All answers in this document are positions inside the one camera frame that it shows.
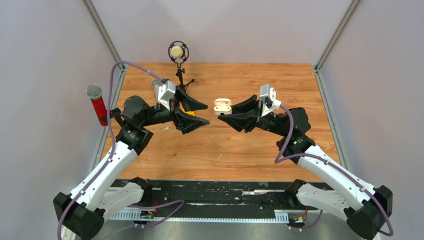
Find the white earbud case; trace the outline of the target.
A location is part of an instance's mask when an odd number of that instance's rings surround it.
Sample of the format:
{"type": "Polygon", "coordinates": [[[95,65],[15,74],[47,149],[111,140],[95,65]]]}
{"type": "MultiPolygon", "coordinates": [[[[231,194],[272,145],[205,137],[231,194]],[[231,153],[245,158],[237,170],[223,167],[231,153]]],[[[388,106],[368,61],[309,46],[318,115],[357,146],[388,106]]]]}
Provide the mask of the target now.
{"type": "Polygon", "coordinates": [[[214,100],[213,110],[217,116],[233,113],[232,101],[228,98],[217,98],[214,100]]]}

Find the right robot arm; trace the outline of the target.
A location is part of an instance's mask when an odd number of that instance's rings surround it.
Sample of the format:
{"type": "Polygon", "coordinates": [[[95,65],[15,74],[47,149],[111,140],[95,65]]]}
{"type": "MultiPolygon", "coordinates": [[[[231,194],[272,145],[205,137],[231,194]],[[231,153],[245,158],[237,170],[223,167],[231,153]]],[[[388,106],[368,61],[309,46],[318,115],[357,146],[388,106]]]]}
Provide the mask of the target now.
{"type": "Polygon", "coordinates": [[[372,240],[387,226],[386,236],[394,234],[390,223],[393,209],[393,193],[382,185],[374,185],[360,179],[328,156],[311,138],[306,111],[301,108],[284,108],[268,97],[249,99],[233,104],[230,99],[214,101],[218,119],[238,132],[250,132],[255,128],[281,136],[277,142],[279,152],[275,163],[292,161],[320,177],[332,188],[331,192],[319,189],[303,180],[295,180],[287,189],[286,204],[292,209],[301,205],[330,213],[345,221],[349,228],[365,240],[372,240]]]}

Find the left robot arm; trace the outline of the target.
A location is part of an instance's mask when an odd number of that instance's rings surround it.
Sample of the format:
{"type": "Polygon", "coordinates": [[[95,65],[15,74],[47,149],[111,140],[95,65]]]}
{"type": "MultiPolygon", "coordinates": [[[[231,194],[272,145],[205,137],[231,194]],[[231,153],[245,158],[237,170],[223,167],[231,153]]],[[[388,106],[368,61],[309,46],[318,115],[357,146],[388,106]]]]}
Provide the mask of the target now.
{"type": "Polygon", "coordinates": [[[58,193],[53,205],[58,218],[58,239],[71,231],[83,240],[93,239],[105,221],[133,204],[149,206],[153,201],[152,185],[136,177],[113,193],[107,193],[118,175],[147,147],[153,133],[148,126],[173,122],[176,129],[188,134],[207,126],[206,119],[191,115],[208,106],[179,87],[159,88],[159,106],[151,106],[140,96],[124,102],[123,110],[113,110],[120,131],[106,156],[70,193],[58,193]]]}

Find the silver glitter microphone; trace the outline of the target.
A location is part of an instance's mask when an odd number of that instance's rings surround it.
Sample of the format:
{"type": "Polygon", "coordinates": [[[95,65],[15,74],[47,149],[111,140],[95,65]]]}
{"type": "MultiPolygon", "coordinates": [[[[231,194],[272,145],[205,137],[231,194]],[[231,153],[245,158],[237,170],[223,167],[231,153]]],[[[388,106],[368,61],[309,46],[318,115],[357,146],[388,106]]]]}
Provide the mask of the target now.
{"type": "Polygon", "coordinates": [[[160,94],[160,90],[161,90],[161,86],[163,85],[163,83],[159,80],[154,80],[151,84],[155,99],[156,99],[156,105],[155,108],[156,109],[160,109],[161,108],[161,94],[160,94]]]}

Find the black tripod stand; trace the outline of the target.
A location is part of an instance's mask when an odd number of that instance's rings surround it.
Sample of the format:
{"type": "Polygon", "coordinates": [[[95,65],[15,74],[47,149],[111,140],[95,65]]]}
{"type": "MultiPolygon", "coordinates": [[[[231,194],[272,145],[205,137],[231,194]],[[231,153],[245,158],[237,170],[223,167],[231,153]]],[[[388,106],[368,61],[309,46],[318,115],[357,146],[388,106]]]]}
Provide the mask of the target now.
{"type": "Polygon", "coordinates": [[[189,81],[188,83],[184,83],[184,77],[183,74],[185,73],[185,69],[182,67],[182,63],[177,63],[177,72],[176,72],[176,76],[178,77],[179,80],[179,87],[186,92],[189,85],[195,82],[195,79],[193,78],[191,81],[189,81]]]}

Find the cream microphone in shockmount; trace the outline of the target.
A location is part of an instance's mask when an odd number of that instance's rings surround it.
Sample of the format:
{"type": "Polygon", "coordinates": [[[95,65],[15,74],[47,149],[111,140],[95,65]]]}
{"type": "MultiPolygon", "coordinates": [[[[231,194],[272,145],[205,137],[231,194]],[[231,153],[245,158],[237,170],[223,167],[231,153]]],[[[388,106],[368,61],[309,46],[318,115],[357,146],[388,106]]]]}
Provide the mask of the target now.
{"type": "Polygon", "coordinates": [[[173,63],[182,64],[187,61],[190,55],[188,46],[180,40],[173,41],[168,47],[168,57],[173,63]]]}

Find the red glitter microphone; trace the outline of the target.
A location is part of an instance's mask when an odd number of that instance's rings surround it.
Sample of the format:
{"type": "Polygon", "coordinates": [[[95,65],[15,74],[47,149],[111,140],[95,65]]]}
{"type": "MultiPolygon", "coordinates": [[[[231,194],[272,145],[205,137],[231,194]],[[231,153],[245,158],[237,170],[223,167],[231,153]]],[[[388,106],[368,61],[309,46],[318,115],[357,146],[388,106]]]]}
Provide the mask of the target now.
{"type": "Polygon", "coordinates": [[[103,100],[103,92],[100,86],[91,84],[86,89],[86,94],[90,98],[93,109],[101,126],[109,125],[106,105],[103,100]]]}

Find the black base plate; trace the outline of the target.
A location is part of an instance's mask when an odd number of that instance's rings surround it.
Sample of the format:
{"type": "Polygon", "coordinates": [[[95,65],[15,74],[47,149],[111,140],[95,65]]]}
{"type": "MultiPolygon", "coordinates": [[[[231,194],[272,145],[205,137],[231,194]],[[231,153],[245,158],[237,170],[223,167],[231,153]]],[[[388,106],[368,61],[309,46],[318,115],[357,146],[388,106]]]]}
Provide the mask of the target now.
{"type": "Polygon", "coordinates": [[[275,211],[287,211],[294,216],[314,215],[318,209],[306,207],[288,196],[284,181],[206,181],[149,179],[152,190],[138,206],[151,207],[170,203],[156,210],[155,216],[165,217],[184,200],[173,214],[175,218],[210,219],[271,219],[275,211]]]}

